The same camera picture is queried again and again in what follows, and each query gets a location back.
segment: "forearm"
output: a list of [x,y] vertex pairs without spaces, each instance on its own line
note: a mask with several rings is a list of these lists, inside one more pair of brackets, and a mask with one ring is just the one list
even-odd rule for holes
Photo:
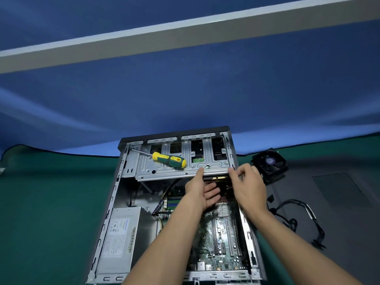
[[124,285],[182,283],[202,207],[185,195],[157,238],[136,263]]
[[358,280],[280,223],[269,211],[247,212],[297,285],[358,285]]

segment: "screwdriver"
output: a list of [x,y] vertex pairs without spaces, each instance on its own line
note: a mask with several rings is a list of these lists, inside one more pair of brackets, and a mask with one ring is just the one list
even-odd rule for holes
[[148,156],[152,156],[153,160],[158,161],[160,163],[163,163],[167,166],[174,167],[174,168],[184,168],[186,167],[186,159],[183,159],[182,157],[173,156],[173,155],[164,155],[160,154],[158,152],[154,152],[153,154],[149,154],[146,152],[142,152],[135,149],[130,149],[132,151],[145,154]]

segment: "green mat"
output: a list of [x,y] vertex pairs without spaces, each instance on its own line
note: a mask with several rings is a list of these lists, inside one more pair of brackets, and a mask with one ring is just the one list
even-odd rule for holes
[[[379,136],[280,149],[288,160],[323,155],[373,157]],[[251,155],[239,157],[249,162]],[[2,162],[1,276],[5,284],[81,285],[106,206],[117,158],[65,155],[16,146]],[[374,172],[380,176],[379,169]],[[258,236],[266,284],[293,284]]]

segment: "blue backdrop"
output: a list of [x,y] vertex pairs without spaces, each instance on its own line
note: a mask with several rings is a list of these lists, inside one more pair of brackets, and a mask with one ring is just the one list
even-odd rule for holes
[[[0,50],[286,1],[0,0]],[[379,32],[376,20],[0,74],[0,153],[118,155],[122,137],[223,125],[240,154],[378,132]]]

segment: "cpu cooler fan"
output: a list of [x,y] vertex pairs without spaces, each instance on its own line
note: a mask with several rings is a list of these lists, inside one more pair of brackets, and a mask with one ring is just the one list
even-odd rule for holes
[[286,160],[273,148],[254,155],[251,164],[256,166],[266,183],[277,180],[288,170]]

